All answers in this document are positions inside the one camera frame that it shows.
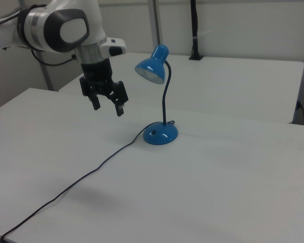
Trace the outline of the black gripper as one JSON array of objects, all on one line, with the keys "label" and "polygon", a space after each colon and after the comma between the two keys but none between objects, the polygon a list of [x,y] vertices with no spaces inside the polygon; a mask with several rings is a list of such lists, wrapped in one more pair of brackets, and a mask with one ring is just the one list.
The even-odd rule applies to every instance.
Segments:
[{"label": "black gripper", "polygon": [[81,64],[84,76],[80,78],[83,96],[89,98],[94,110],[100,108],[97,94],[108,96],[116,108],[117,116],[124,114],[123,107],[129,100],[122,81],[112,81],[112,68],[109,59],[98,63]]}]

